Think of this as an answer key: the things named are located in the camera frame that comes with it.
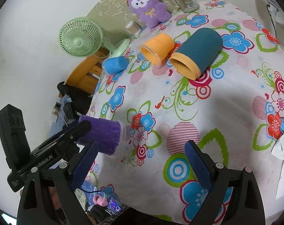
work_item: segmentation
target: white cable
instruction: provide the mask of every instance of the white cable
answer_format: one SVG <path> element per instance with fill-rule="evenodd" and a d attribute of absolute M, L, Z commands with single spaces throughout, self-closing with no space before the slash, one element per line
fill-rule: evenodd
<path fill-rule="evenodd" d="M 68 127 L 68 124 L 66 123 L 65 119 L 63 118 L 63 116 L 58 112 L 57 109 L 55 109 L 55 111 L 60 115 L 60 117 L 63 119 L 63 121 L 65 122 L 66 126 Z"/>

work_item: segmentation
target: blue cup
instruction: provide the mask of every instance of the blue cup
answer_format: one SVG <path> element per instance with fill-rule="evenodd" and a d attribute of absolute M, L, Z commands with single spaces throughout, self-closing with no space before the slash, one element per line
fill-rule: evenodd
<path fill-rule="evenodd" d="M 128 62 L 124 56 L 117 58 L 108 58 L 102 63 L 103 69 L 109 74 L 114 75 L 122 70 L 127 69 Z"/>

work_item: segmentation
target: cable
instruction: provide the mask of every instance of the cable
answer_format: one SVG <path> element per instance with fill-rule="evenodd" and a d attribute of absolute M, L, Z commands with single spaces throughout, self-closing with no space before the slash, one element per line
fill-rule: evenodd
<path fill-rule="evenodd" d="M 271 18 L 271 21 L 272 21 L 272 24 L 273 24 L 273 27 L 274 27 L 274 31 L 275 31 L 275 38 L 277 39 L 276 27 L 275 27 L 275 24 L 274 24 L 274 22 L 273 22 L 272 15 L 271 15 L 271 13 L 270 13 L 270 11 L 269 11 L 269 7 L 270 7 L 270 5 L 267 4 L 268 13 L 269 13 L 269 15 L 270 15 L 270 18 Z"/>
<path fill-rule="evenodd" d="M 62 117 L 62 115 L 58 112 L 58 110 L 57 109 L 55 109 L 55 111 L 60 115 L 60 117 L 63 119 L 63 121 L 65 122 L 65 124 L 66 124 L 66 126 L 68 127 L 68 125 L 67 125 L 67 123 L 66 123 L 66 121 L 65 121 L 65 119 Z"/>
<path fill-rule="evenodd" d="M 91 194 L 91 193 L 97 193 L 97 192 L 102 192 L 101 190 L 96 190 L 96 191 L 86 191 L 86 190 L 83 190 L 82 188 L 78 188 L 78 189 L 80 189 L 81 191 L 86 192 L 86 193 L 88 193 L 88 194 Z"/>

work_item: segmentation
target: teal cylinder container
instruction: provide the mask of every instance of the teal cylinder container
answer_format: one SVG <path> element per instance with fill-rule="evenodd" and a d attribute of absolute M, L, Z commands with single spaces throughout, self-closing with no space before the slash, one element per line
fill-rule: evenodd
<path fill-rule="evenodd" d="M 183 76 L 196 80 L 222 50 L 222 37 L 213 29 L 201 28 L 172 53 L 170 61 Z"/>

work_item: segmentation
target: screw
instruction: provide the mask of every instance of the screw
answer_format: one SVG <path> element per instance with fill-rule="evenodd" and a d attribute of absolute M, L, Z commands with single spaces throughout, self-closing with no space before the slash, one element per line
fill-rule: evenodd
<path fill-rule="evenodd" d="M 248 173 L 251 173 L 252 169 L 250 167 L 245 167 L 245 171 L 248 172 Z"/>
<path fill-rule="evenodd" d="M 31 169 L 31 172 L 35 173 L 37 170 L 38 170 L 38 167 L 35 166 Z"/>
<path fill-rule="evenodd" d="M 64 169 L 65 167 L 67 167 L 67 163 L 66 162 L 63 162 L 60 164 L 59 166 L 60 168 Z"/>
<path fill-rule="evenodd" d="M 219 168 L 219 169 L 222 169 L 222 168 L 224 168 L 224 165 L 221 162 L 217 162 L 216 167 Z"/>

